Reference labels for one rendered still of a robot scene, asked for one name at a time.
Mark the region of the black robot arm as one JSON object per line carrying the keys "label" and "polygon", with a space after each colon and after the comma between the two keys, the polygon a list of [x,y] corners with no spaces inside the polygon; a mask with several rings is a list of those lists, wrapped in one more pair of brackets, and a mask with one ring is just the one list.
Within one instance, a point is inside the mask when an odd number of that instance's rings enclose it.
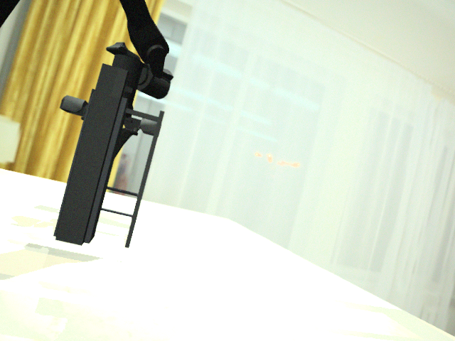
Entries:
{"label": "black robot arm", "polygon": [[[0,28],[19,1],[0,0]],[[112,66],[128,70],[127,82],[135,84],[140,92],[163,99],[168,95],[174,78],[170,70],[164,69],[168,43],[150,17],[145,0],[119,1],[127,15],[130,40],[139,55],[129,51],[125,43],[115,43],[106,48],[114,55]]]}

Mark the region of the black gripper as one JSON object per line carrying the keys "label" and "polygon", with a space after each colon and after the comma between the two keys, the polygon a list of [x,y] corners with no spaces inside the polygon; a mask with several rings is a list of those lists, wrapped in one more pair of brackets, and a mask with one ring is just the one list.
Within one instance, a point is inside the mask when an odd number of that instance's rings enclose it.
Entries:
{"label": "black gripper", "polygon": [[[128,109],[132,108],[132,104],[134,101],[134,96],[137,90],[137,86],[133,83],[127,82],[124,88],[123,96],[124,98],[128,99]],[[63,111],[82,116],[81,119],[84,119],[85,111],[87,109],[87,101],[83,99],[79,99],[77,97],[73,97],[70,95],[65,95],[62,99],[60,109]],[[115,153],[116,155],[119,153],[121,147],[125,144],[125,142],[132,136],[138,135],[138,130],[141,129],[145,134],[154,135],[156,130],[157,121],[153,121],[150,119],[143,119],[138,120],[129,117],[129,114],[126,114],[124,120],[124,128],[122,128],[122,132],[119,138],[119,143],[117,146],[117,150]]]}

